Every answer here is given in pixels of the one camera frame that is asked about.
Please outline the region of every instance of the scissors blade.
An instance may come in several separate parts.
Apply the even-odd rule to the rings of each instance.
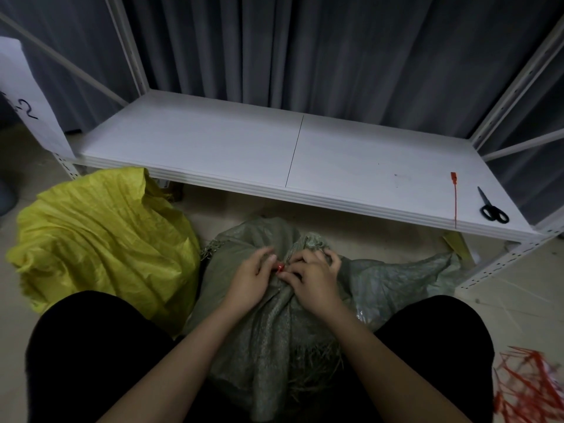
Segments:
[[[490,201],[488,200],[488,198],[486,197],[486,195],[484,194],[484,192],[482,191],[482,189],[480,187],[478,187],[478,191],[480,193],[480,196],[482,196],[482,199],[484,201],[484,205],[489,205],[491,206]]]

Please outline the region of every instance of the tiled floor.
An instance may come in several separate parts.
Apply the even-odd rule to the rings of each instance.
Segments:
[[[22,129],[0,132],[0,177],[15,186],[20,198],[16,208],[0,218],[4,256],[15,243],[17,213],[38,192],[68,178],[51,154]],[[203,243],[253,215],[265,215],[282,216],[302,232],[318,231],[349,258],[408,262],[446,249],[442,232],[433,228],[195,186],[186,186],[178,207]],[[348,226],[346,231],[338,227],[343,225]],[[38,316],[21,297],[18,277],[4,257],[0,276],[0,421],[24,422],[23,357]],[[551,361],[564,363],[564,241],[549,242],[460,298],[482,316],[497,351],[507,346],[535,348]]]

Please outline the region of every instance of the person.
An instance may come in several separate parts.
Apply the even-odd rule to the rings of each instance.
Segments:
[[[83,291],[53,305],[26,351],[29,421],[245,421],[206,377],[231,329],[263,297],[277,263],[271,253],[263,248],[244,261],[218,308],[176,343],[109,294]],[[346,356],[321,419],[491,422],[494,349],[477,313],[436,296],[373,334],[339,298],[340,264],[331,250],[303,250],[277,274]]]

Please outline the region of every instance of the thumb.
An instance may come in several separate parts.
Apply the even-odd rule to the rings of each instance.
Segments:
[[[300,291],[303,287],[302,281],[300,281],[298,276],[296,276],[293,273],[280,272],[280,273],[277,274],[277,276],[278,276],[279,279],[282,279],[287,284],[290,284],[290,286],[294,289],[294,292],[296,292],[296,293],[298,291]]]
[[[276,255],[269,256],[264,263],[262,263],[261,270],[258,272],[257,277],[261,280],[267,281],[270,277],[270,272],[272,271],[272,266],[276,262]]]

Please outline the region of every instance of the white shelf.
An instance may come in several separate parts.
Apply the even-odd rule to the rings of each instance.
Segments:
[[[144,166],[155,177],[446,229],[455,171],[458,230],[537,235],[470,143],[446,136],[150,91],[71,146],[87,166]],[[480,215],[478,185],[508,224]]]

